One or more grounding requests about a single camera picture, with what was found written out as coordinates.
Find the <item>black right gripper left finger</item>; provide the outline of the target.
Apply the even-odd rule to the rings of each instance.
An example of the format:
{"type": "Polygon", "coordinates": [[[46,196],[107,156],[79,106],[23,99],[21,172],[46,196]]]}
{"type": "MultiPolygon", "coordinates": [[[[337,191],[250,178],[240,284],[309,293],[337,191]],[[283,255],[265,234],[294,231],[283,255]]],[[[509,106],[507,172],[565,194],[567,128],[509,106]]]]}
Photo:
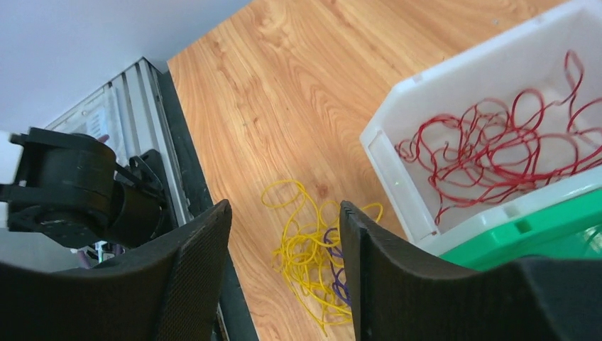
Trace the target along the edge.
{"type": "Polygon", "coordinates": [[[2,340],[209,340],[232,208],[91,269],[44,273],[1,265],[2,340]]]}

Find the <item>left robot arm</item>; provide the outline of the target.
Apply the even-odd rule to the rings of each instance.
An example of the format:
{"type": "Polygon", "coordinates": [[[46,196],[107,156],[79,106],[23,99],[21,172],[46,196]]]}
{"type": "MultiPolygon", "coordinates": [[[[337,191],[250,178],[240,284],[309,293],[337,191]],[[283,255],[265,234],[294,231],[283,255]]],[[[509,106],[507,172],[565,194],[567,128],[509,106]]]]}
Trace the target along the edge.
{"type": "Polygon", "coordinates": [[[32,128],[8,140],[23,149],[14,180],[1,186],[10,231],[37,232],[71,249],[98,241],[132,249],[176,228],[157,150],[122,166],[85,134],[32,128]]]}

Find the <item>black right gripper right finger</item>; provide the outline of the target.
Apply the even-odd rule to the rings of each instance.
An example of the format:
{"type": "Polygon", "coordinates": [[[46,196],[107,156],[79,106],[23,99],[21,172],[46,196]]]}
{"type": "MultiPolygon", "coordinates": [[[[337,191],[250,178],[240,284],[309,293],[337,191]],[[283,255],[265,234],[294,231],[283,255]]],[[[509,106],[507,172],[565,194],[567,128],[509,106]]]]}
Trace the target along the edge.
{"type": "Polygon", "coordinates": [[[474,271],[340,206],[357,340],[600,340],[601,262],[523,257],[474,271]]]}

